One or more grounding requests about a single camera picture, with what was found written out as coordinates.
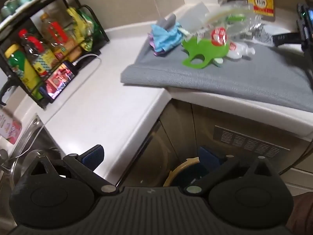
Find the checkered printed paper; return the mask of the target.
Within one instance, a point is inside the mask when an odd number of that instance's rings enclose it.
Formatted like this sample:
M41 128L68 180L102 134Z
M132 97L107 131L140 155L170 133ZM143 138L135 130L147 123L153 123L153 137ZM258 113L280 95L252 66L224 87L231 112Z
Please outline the checkered printed paper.
M264 26L265 26L264 24L260 24L260 26L258 26L252 31L253 41L256 41L256 42L259 42L268 46L274 46L273 36L264 29Z

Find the white wrapper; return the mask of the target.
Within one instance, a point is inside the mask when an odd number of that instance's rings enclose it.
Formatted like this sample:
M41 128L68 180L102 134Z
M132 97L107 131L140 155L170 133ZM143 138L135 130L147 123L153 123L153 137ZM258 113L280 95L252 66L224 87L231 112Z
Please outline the white wrapper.
M243 57L252 57L254 55L255 49L249 47L246 43L231 41L229 51L226 56L232 60L239 60Z

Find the green plastic packaging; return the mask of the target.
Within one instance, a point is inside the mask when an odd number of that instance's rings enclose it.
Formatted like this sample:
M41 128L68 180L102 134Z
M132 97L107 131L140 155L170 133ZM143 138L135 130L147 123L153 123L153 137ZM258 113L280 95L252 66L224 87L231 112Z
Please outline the green plastic packaging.
M203 69L207 67L213 59L225 57L230 48L229 43L217 46L215 42L209 39L202 39L197 42L196 37L192 37L188 41L184 40L181 44L184 50L188 52L188 58L182 61L182 65L192 69ZM204 58L202 62L193 64L192 61L200 55Z

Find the blue paper towel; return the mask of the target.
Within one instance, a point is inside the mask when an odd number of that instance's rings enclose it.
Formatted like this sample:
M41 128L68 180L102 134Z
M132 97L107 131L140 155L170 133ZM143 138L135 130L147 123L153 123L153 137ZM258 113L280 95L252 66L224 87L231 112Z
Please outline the blue paper towel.
M166 30L156 24L151 26L151 33L148 35L149 44L155 56L162 56L181 44L184 34L181 32L181 25L175 23L173 27Z

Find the clear plastic bag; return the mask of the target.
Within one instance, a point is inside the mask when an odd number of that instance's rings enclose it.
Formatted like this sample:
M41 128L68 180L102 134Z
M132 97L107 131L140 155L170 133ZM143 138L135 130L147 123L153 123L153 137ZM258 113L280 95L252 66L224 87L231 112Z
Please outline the clear plastic bag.
M253 32L262 24L262 16L255 13L253 5L245 0L231 1L205 15L204 23L197 33L201 37L218 28L224 28L230 39Z

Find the cream rimmed blue trash bin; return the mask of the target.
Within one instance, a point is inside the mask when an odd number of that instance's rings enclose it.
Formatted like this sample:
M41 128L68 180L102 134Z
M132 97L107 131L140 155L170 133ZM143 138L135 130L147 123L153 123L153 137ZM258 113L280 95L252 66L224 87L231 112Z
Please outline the cream rimmed blue trash bin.
M178 176L181 172L183 172L187 168L189 168L193 165L196 165L198 163L200 163L199 157L186 159L185 162L180 164L173 171L169 172L169 175L168 175L167 179L165 180L163 187L169 187L171 185L171 183L173 182L173 180L176 178L176 176Z

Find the grey counter mat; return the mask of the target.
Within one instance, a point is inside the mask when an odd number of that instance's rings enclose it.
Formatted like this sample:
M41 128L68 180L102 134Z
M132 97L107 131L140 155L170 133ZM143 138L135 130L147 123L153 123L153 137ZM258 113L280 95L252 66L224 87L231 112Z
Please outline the grey counter mat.
M298 51L250 43L253 58L225 60L220 67L192 69L183 65L182 46L155 56L146 42L135 62L121 73L121 83L175 87L312 111L312 75Z

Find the stainless steel sink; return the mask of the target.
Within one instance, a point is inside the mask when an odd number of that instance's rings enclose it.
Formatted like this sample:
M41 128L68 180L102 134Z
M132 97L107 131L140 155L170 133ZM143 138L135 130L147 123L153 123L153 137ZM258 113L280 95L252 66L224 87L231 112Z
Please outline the stainless steel sink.
M2 172L1 185L7 184L11 188L14 187L31 162L43 154L55 160L60 159L63 152L36 115L21 136L11 157L5 162L8 172Z

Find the smartphone with lit screen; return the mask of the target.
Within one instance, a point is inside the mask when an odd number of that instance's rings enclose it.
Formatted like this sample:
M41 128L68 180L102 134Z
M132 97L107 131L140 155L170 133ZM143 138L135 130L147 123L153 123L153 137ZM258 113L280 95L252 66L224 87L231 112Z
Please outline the smartphone with lit screen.
M53 103L77 74L75 66L65 60L39 87L39 92L49 103Z

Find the pink hand soap bottle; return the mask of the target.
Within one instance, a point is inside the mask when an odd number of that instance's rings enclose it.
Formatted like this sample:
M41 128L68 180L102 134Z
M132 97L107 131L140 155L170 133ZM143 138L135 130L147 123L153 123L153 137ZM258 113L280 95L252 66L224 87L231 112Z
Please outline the pink hand soap bottle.
M1 137L14 145L22 131L22 124L3 107L1 107L0 114Z

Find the sauce bottle red cap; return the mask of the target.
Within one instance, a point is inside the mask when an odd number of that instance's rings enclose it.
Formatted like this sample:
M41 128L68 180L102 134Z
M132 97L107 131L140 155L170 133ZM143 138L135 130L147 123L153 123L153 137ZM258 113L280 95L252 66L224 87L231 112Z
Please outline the sauce bottle red cap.
M58 64L58 59L54 53L44 42L28 33L26 29L19 31L19 37L31 65L39 76L43 78L48 75L54 66Z

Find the green bottle yellow cap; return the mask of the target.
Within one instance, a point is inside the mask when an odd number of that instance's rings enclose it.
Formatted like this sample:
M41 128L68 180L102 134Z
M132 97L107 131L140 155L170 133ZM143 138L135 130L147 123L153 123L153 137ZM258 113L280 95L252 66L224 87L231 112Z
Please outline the green bottle yellow cap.
M39 75L28 61L26 54L18 44L12 44L4 53L12 71L20 78L23 84L32 91L32 96L37 100L43 98L38 89L41 83Z

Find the oil bottle red label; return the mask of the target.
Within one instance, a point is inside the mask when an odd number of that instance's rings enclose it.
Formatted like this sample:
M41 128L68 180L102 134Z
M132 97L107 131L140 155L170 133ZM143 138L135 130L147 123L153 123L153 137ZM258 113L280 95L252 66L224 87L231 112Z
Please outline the oil bottle red label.
M44 13L41 19L41 34L50 45L56 58L73 62L82 54L81 47L78 45L73 35L64 29L57 20L51 18L48 13Z

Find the black spice rack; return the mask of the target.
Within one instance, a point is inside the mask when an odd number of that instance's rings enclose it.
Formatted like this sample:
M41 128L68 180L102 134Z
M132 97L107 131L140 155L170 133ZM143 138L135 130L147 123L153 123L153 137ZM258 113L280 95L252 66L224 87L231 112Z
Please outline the black spice rack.
M1 0L1 95L21 87L46 108L108 42L79 0Z

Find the yellow green snack bag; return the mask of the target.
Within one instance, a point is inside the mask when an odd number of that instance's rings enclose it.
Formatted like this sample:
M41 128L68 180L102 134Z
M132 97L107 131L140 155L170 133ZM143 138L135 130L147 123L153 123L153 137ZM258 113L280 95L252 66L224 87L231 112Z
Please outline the yellow green snack bag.
M93 35L97 32L98 25L86 13L73 7L69 7L67 13L73 20L73 31L77 43L86 52L90 52L93 47Z

